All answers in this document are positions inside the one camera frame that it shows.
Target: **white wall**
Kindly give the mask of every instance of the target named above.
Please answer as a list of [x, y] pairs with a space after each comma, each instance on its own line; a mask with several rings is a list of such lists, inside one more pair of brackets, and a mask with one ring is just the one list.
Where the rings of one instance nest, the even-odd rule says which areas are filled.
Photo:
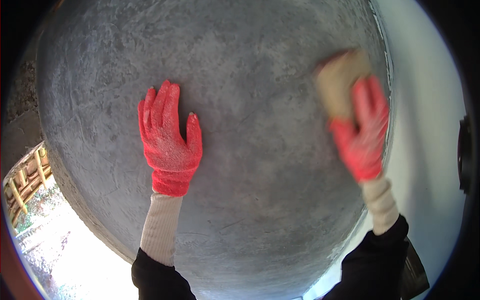
[[[395, 115], [386, 175], [432, 287], [456, 242], [465, 201], [456, 167], [459, 120], [465, 115], [462, 88], [442, 37], [420, 5], [414, 0], [377, 0], [375, 7], [394, 66]], [[371, 228], [367, 215], [305, 300], [323, 295], [340, 280], [341, 260]]]

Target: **hand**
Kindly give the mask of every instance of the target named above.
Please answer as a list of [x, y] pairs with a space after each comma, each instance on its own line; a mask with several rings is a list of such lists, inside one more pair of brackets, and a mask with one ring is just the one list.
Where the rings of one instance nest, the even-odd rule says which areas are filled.
[[144, 154], [152, 173], [153, 189], [180, 197], [187, 193], [190, 180], [202, 158], [202, 131], [198, 117], [190, 113], [187, 142], [180, 135], [178, 104], [180, 87], [165, 80], [156, 94], [148, 89], [138, 104], [138, 123]]
[[363, 182], [382, 172], [388, 105], [375, 76], [358, 79], [351, 93], [358, 127], [351, 120], [333, 119], [330, 131], [340, 158], [355, 180]]

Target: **beige knit sleeve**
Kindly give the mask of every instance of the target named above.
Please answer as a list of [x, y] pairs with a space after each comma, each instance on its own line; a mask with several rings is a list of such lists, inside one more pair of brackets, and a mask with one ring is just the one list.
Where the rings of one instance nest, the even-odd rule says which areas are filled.
[[377, 179], [364, 182], [363, 200], [373, 218], [373, 233], [381, 235], [389, 230], [400, 215], [392, 195], [392, 185], [383, 175]]
[[182, 199], [154, 192], [142, 232], [140, 248], [153, 260], [167, 266], [173, 266]]

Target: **black sleeve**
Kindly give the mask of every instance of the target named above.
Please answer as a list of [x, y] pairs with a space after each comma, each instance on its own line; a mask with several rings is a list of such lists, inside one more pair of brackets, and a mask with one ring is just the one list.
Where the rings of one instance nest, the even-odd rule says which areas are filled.
[[384, 234], [369, 231], [342, 261], [342, 280], [323, 300], [400, 299], [400, 279], [407, 257], [408, 224], [403, 216]]
[[154, 261], [140, 248], [132, 265], [132, 281], [138, 288], [140, 300], [196, 299], [188, 281], [175, 271], [175, 267]]

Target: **red glove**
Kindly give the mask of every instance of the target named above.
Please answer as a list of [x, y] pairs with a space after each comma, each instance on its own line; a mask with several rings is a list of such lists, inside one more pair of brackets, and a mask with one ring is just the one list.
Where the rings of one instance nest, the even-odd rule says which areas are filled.
[[187, 193], [190, 180], [202, 159], [202, 131], [198, 117], [190, 113], [187, 142], [180, 135], [178, 104], [180, 87], [165, 80], [158, 91], [148, 89], [138, 104], [138, 123], [144, 154], [152, 173], [153, 189], [180, 197]]
[[375, 76], [358, 79], [351, 93], [358, 127], [351, 120], [333, 119], [330, 131], [340, 158], [355, 180], [362, 182], [382, 172], [388, 105]]

